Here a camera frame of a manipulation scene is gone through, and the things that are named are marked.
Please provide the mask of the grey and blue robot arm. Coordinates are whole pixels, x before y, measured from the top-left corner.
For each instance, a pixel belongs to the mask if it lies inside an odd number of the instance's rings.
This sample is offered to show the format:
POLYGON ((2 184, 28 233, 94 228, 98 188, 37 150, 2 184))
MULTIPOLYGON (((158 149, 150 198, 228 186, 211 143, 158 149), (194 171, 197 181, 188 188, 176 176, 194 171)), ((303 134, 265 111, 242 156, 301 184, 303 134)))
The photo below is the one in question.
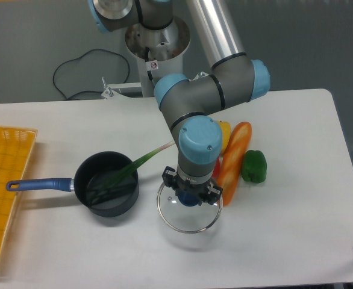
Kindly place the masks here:
POLYGON ((228 205, 252 129, 246 122, 237 125, 224 146, 223 132, 210 115, 265 95, 270 75, 263 62, 248 57, 226 2, 188 2, 211 67, 200 79, 183 73, 190 30, 174 15, 172 1, 90 1, 89 8, 100 30, 126 29, 142 92, 156 98, 178 148, 178 166, 164 171, 165 186, 190 205, 218 200, 228 205))

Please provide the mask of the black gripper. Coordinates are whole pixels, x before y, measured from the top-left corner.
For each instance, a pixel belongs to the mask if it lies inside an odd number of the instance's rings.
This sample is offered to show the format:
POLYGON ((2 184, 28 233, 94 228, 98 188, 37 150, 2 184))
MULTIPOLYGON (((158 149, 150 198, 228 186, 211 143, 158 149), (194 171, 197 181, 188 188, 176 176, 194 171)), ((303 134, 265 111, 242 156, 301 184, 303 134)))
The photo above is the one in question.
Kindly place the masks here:
POLYGON ((176 188, 175 195, 180 202, 215 204, 222 196, 222 187, 210 183, 210 179, 198 184, 194 179, 182 179, 175 169, 166 166, 162 173, 166 187, 176 188))

